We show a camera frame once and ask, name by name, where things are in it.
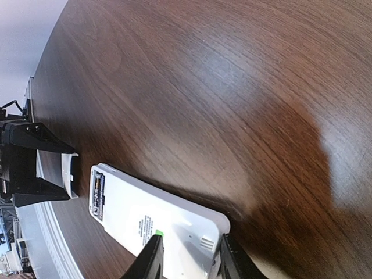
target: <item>cable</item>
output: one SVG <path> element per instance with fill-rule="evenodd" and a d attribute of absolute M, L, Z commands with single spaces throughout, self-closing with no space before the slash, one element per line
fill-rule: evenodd
<path fill-rule="evenodd" d="M 18 108 L 21 112 L 23 112 L 23 109 L 22 109 L 21 106 L 18 104 L 17 100 L 14 100 L 14 101 L 12 101 L 12 102 L 7 103 L 6 105 L 3 105 L 0 109 L 7 108 L 8 106 L 13 105 L 14 103 L 16 104 L 17 108 Z"/>

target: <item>white wall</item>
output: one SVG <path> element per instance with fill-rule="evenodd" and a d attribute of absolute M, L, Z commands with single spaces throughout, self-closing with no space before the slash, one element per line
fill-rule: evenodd
<path fill-rule="evenodd" d="M 0 0 L 0 106 L 23 106 L 28 78 L 67 0 Z M 15 107 L 8 113 L 18 113 Z"/>

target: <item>wooden table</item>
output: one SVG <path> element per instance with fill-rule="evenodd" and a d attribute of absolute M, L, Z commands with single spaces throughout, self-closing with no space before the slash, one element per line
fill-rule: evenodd
<path fill-rule="evenodd" d="M 33 96 L 81 154 L 54 208 L 86 278 L 134 260 L 88 214 L 99 162 L 225 213 L 270 278 L 372 278 L 369 1 L 70 0 Z"/>

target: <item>printed label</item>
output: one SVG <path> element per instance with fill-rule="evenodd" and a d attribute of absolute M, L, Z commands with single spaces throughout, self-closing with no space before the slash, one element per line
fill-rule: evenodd
<path fill-rule="evenodd" d="M 153 220 L 150 216 L 145 217 L 139 222 L 139 236 L 142 238 L 142 246 L 145 246 L 149 242 L 151 236 L 153 236 Z"/>

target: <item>white device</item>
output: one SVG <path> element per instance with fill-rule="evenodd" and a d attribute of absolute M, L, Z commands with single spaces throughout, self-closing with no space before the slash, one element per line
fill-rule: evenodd
<path fill-rule="evenodd" d="M 93 166 L 90 214 L 134 256 L 151 236 L 163 236 L 167 279 L 214 279 L 228 218 L 179 198 L 106 164 Z"/>

